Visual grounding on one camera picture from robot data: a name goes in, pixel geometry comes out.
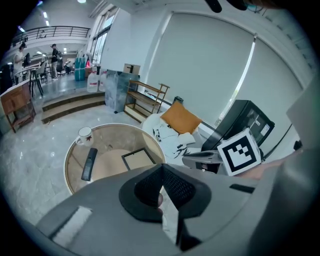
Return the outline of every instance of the remote control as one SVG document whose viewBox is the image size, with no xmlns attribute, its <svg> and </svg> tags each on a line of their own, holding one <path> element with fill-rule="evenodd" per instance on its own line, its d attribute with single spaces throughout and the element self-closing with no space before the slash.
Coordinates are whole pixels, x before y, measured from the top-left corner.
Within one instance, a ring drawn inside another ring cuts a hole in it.
<svg viewBox="0 0 320 256">
<path fill-rule="evenodd" d="M 94 166 L 95 163 L 95 159 L 96 159 L 96 155 L 97 155 L 98 150 L 94 147 L 90 148 L 89 154 L 86 158 L 85 164 L 84 164 L 84 168 L 82 171 L 82 176 L 81 176 L 81 180 L 87 181 L 89 182 L 91 179 L 91 172 L 92 172 L 92 168 Z"/>
</svg>

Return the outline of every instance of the roller blind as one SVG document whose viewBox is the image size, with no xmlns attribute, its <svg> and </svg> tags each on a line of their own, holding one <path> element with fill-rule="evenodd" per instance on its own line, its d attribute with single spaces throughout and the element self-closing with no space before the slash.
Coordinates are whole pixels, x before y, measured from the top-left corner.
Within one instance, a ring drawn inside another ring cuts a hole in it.
<svg viewBox="0 0 320 256">
<path fill-rule="evenodd" d="M 193 14 L 174 14 L 151 65 L 147 83 L 170 86 L 166 99 L 213 125 L 231 98 L 246 66 L 254 36 L 230 23 Z"/>
<path fill-rule="evenodd" d="M 264 42 L 257 39 L 251 63 L 236 100 L 250 100 L 275 123 L 262 143 L 268 153 L 283 137 L 291 122 L 286 115 L 302 88 L 287 64 Z"/>
</svg>

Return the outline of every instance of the stairs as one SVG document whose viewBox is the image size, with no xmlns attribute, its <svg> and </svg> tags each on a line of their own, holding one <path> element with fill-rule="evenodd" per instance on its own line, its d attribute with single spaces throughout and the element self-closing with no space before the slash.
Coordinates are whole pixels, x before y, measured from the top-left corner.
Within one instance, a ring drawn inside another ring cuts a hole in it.
<svg viewBox="0 0 320 256">
<path fill-rule="evenodd" d="M 47 124 L 71 113 L 105 104 L 105 93 L 82 92 L 47 101 L 42 106 L 42 123 Z"/>
</svg>

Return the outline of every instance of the white cup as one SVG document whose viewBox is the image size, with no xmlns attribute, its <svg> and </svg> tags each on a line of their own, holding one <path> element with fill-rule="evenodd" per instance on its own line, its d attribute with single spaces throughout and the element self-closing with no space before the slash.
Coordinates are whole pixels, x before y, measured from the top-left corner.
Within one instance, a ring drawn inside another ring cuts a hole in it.
<svg viewBox="0 0 320 256">
<path fill-rule="evenodd" d="M 78 131 L 78 135 L 79 136 L 75 140 L 75 143 L 78 145 L 90 147 L 94 143 L 94 135 L 90 127 L 82 127 Z"/>
</svg>

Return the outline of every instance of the balcony railing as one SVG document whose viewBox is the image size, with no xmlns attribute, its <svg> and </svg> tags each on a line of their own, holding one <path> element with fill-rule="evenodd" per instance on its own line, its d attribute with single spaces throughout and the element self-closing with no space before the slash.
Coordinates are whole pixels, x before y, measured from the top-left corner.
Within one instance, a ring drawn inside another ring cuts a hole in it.
<svg viewBox="0 0 320 256">
<path fill-rule="evenodd" d="M 25 32 L 19 32 L 16 34 L 11 43 L 11 47 L 15 47 L 23 42 L 27 41 L 52 38 L 52 37 L 79 37 L 86 38 L 90 28 L 80 26 L 44 26 L 37 27 Z"/>
</svg>

